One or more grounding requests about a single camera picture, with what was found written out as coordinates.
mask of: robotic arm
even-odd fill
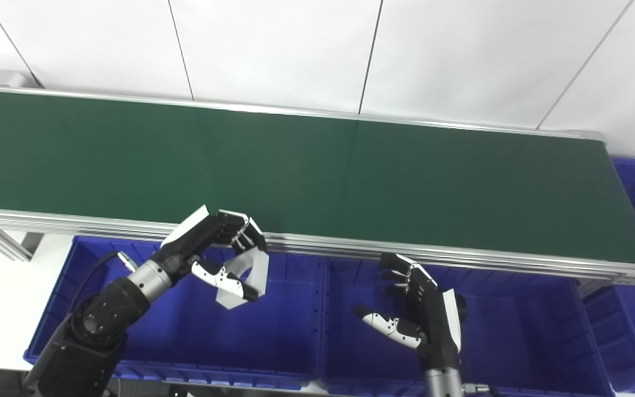
[[[428,272],[399,254],[381,254],[381,276],[396,281],[391,292],[406,296],[408,319],[391,318],[357,304],[353,313],[393,341],[418,352],[428,397],[463,397],[481,393],[485,385],[463,385],[460,377],[460,322],[464,299],[453,289],[441,292]]]
[[[262,231],[253,219],[231,211],[209,214],[202,206],[138,268],[128,257],[120,256],[133,273],[110,282],[68,314],[24,385],[44,397],[102,395],[126,344],[127,327],[187,274],[255,301],[256,289],[243,284],[224,266],[200,259],[198,254],[214,243],[232,246],[237,255],[254,249],[266,251]]]

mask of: robot finger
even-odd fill
[[[391,318],[363,304],[356,304],[352,312],[368,326],[399,344],[415,349],[423,341],[418,326],[410,321]]]
[[[257,289],[247,286],[234,273],[228,272],[227,268],[213,261],[195,261],[191,271],[192,274],[210,286],[222,289],[222,291],[229,292],[249,302],[255,302],[259,297]]]

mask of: black arm joint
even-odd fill
[[[179,239],[164,244],[149,259],[161,266],[175,286],[190,273],[190,258],[212,245],[221,230],[222,221],[210,214]]]
[[[115,344],[149,307],[151,304],[139,287],[128,278],[119,277],[73,312],[71,329],[81,344],[106,348]]]

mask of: white floor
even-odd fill
[[[46,234],[29,262],[0,254],[0,368],[30,369],[22,359],[70,249],[73,236]]]

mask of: cable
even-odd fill
[[[489,386],[489,394],[491,394],[492,397],[501,397],[501,393],[499,393],[499,390],[494,386]]]
[[[116,258],[116,254],[118,253],[118,251],[108,252],[106,255],[97,259],[96,262],[93,263],[93,265],[90,267],[90,270],[88,270],[88,273],[85,274],[85,277],[83,277],[83,280],[80,281],[78,289],[77,291],[75,291],[75,296],[73,296],[73,299],[71,299],[70,301],[70,308],[68,309],[68,313],[72,313],[73,310],[75,310],[75,307],[78,305],[80,294],[83,292],[83,289],[85,289],[86,284],[88,283],[88,281],[90,281],[90,277],[95,273],[96,269],[108,262],[110,259]]]

